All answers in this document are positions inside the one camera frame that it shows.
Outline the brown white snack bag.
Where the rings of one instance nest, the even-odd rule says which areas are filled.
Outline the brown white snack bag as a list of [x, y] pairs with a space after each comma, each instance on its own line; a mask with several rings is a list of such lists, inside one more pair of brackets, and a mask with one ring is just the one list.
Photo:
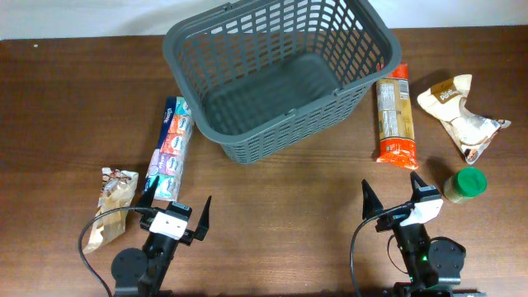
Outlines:
[[[101, 170], [102, 184], [96, 216], [109, 210], [130, 206], [138, 185], [139, 174], [117, 168]], [[98, 219], [92, 226], [87, 245], [82, 250], [91, 253], [110, 243], [125, 232], [127, 210]]]

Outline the grey plastic shopping basket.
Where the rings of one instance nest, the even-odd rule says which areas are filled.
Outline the grey plastic shopping basket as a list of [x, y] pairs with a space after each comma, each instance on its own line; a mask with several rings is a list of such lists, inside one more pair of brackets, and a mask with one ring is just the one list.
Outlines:
[[200, 132], [250, 164], [345, 120], [402, 50], [367, 1], [251, 0], [178, 22], [163, 55]]

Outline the orange pasta package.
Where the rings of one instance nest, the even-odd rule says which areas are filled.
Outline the orange pasta package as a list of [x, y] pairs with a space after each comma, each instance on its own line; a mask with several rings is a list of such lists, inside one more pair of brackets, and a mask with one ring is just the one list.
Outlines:
[[407, 64], [400, 64], [387, 78], [376, 83], [376, 101], [379, 119], [376, 162], [417, 170]]

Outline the white brown panko bag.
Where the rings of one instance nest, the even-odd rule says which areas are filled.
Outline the white brown panko bag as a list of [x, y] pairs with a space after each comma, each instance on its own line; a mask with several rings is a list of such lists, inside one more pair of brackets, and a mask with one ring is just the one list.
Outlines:
[[418, 105], [440, 121], [468, 164], [474, 164], [492, 139], [511, 125], [509, 120], [493, 120], [465, 107], [472, 78], [472, 74], [461, 74], [417, 96]]

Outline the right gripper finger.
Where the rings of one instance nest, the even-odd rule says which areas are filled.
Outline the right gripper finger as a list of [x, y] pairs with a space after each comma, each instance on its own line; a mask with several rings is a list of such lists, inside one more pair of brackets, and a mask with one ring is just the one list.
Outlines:
[[384, 207], [366, 179], [361, 182], [363, 195], [362, 219], [370, 219], [383, 212]]
[[416, 172], [410, 173], [410, 179], [413, 193], [429, 190], [429, 186], [420, 178], [420, 176]]

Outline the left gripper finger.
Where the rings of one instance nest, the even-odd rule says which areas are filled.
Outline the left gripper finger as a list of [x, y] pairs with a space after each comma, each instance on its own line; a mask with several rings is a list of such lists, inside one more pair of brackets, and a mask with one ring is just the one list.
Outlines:
[[193, 238], [199, 241], [203, 241], [205, 239], [206, 234], [209, 231], [210, 228], [210, 204], [211, 204], [212, 196], [209, 196], [204, 209], [202, 211], [200, 220], [198, 222], [198, 225], [196, 227], [196, 230], [194, 232]]
[[152, 206], [156, 190], [158, 188], [159, 176], [155, 178], [148, 178], [145, 183], [145, 189], [142, 196], [139, 198], [136, 207], [150, 208]]

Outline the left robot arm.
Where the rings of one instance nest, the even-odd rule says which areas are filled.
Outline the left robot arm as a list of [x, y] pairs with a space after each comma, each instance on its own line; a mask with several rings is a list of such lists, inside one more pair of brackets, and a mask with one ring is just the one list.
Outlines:
[[153, 207], [158, 180], [139, 198], [136, 206], [141, 214], [140, 228], [148, 231], [144, 245], [138, 249], [127, 248], [119, 252], [112, 264], [115, 279], [115, 296], [162, 297], [172, 296], [162, 284], [180, 244], [190, 246], [202, 241], [210, 228], [210, 203], [208, 199], [196, 229], [187, 228], [192, 208], [171, 202], [165, 209]]

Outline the green lidded glass jar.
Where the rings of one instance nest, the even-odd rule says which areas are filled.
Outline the green lidded glass jar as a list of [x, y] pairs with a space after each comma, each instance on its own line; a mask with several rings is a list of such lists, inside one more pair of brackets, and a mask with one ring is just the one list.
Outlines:
[[488, 180], [482, 171], [466, 167], [445, 181], [443, 192], [447, 200], [462, 204], [482, 195], [487, 187]]

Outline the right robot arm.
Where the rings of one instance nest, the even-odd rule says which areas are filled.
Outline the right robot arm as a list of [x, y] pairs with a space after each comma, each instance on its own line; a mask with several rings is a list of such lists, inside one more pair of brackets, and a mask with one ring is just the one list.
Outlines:
[[443, 205], [441, 193], [427, 185], [415, 172], [410, 173], [410, 200], [386, 209], [367, 180], [361, 181], [362, 223], [355, 230], [351, 247], [358, 233], [375, 221], [378, 233], [391, 231], [403, 258], [408, 282], [396, 282], [386, 296], [484, 296], [477, 290], [457, 290], [461, 283], [466, 249], [451, 238], [429, 236], [426, 223], [436, 218]]

